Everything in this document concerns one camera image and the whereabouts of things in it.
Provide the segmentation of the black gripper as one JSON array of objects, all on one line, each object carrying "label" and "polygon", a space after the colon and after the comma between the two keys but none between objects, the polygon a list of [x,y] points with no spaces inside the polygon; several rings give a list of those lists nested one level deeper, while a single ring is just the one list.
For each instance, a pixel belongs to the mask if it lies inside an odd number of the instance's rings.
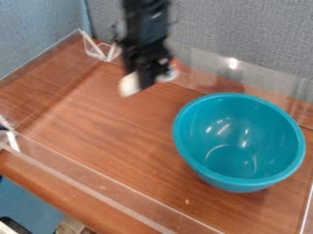
[{"label": "black gripper", "polygon": [[121,49],[125,73],[137,72],[141,90],[168,71],[172,60],[164,45],[169,5],[171,0],[120,0],[123,20],[121,27],[115,27],[115,41]]}]

